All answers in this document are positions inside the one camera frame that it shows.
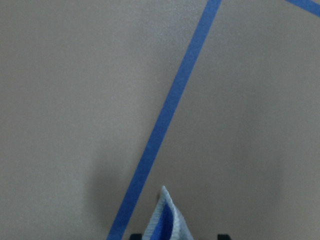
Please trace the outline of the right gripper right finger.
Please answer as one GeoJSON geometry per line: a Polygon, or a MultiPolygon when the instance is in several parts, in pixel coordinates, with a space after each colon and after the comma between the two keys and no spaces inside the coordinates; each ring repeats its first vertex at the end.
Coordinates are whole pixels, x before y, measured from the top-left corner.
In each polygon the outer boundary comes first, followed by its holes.
{"type": "Polygon", "coordinates": [[[228,234],[218,234],[217,240],[229,240],[229,235],[228,234]]]}

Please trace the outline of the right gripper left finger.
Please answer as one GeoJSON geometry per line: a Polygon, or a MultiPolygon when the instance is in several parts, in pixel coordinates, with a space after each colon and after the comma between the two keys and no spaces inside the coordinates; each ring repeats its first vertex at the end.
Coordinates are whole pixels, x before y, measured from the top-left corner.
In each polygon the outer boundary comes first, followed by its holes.
{"type": "Polygon", "coordinates": [[[142,240],[143,235],[141,233],[133,233],[130,235],[130,240],[142,240]]]}

